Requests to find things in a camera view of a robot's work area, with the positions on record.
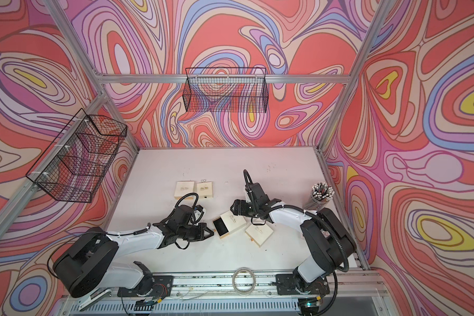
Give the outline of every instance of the white table surface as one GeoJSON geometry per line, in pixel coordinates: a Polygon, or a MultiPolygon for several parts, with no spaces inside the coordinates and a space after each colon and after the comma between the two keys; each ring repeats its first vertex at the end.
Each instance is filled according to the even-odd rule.
{"type": "MultiPolygon", "coordinates": [[[[214,198],[200,199],[202,221],[214,229],[212,220],[227,212],[235,199],[244,197],[243,170],[258,182],[270,199],[302,207],[312,185],[324,177],[312,148],[228,148],[141,150],[129,175],[108,231],[139,229],[156,223],[173,209],[177,181],[213,182],[214,198]]],[[[193,200],[185,200],[192,205],[193,200]]],[[[327,205],[336,215],[332,201],[327,205]]],[[[186,250],[175,245],[144,250],[115,261],[140,261],[154,273],[294,269],[309,255],[301,234],[281,224],[270,224],[274,233],[258,247],[241,229],[223,239],[217,233],[186,250]]],[[[179,240],[183,247],[186,242],[179,240]]],[[[356,267],[353,256],[350,267],[356,267]]]]}

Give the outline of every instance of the colorful swirl pattern wall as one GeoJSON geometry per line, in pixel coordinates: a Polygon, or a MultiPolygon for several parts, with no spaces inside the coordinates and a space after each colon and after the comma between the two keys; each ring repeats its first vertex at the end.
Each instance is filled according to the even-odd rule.
{"type": "MultiPolygon", "coordinates": [[[[42,1],[0,2],[0,209],[68,119],[93,98],[42,1]]],[[[56,202],[42,191],[34,196],[0,241],[0,315],[50,312],[63,285],[47,272],[47,257],[105,221],[131,158],[124,143],[92,204],[56,202]]]]}
{"type": "MultiPolygon", "coordinates": [[[[347,74],[373,1],[70,2],[65,12],[95,69],[182,74],[263,66],[271,74],[347,74]]],[[[269,85],[267,114],[185,113],[183,85],[112,84],[139,147],[312,146],[341,85],[269,85]]]]}
{"type": "Polygon", "coordinates": [[[397,1],[323,149],[403,315],[474,315],[474,1],[397,1]]]}
{"type": "Polygon", "coordinates": [[[139,147],[313,146],[342,85],[286,84],[267,113],[186,112],[181,84],[112,83],[107,91],[139,147]]]}

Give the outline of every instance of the pencil holder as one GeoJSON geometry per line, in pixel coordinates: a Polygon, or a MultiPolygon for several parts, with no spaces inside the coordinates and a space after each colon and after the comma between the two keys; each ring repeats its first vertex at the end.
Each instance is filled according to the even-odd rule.
{"type": "Polygon", "coordinates": [[[303,204],[304,210],[320,211],[334,196],[334,189],[326,182],[312,186],[308,200],[303,204]]]}

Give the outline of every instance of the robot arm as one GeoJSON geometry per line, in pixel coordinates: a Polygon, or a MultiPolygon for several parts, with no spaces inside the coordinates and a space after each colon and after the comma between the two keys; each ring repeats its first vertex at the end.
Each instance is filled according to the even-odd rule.
{"type": "Polygon", "coordinates": [[[336,269],[349,269],[348,256],[356,251],[356,244],[339,219],[329,208],[313,213],[278,199],[270,200],[259,183],[253,183],[244,170],[247,200],[235,200],[230,208],[234,215],[259,218],[271,223],[289,226],[304,235],[311,252],[293,271],[295,287],[300,292],[309,289],[312,282],[332,274],[336,269]]]}
{"type": "Polygon", "coordinates": [[[140,262],[121,264],[114,258],[146,249],[163,248],[177,244],[177,239],[202,241],[214,235],[207,224],[199,223],[203,208],[179,205],[190,193],[182,197],[168,217],[156,224],[148,224],[137,231],[106,232],[100,227],[88,229],[54,263],[55,277],[59,278],[72,297],[84,296],[95,288],[123,287],[138,295],[152,288],[152,274],[140,262]],[[201,214],[196,219],[195,212],[201,214]]]}

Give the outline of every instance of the wire mesh basket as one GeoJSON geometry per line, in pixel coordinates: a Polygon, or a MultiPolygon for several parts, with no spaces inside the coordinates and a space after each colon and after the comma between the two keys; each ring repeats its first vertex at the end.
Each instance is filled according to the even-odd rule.
{"type": "Polygon", "coordinates": [[[85,115],[44,170],[32,179],[30,169],[27,178],[57,201],[91,203],[127,129],[109,117],[85,115]]]}
{"type": "Polygon", "coordinates": [[[192,67],[185,71],[182,97],[187,112],[267,112],[265,68],[192,67]]]}

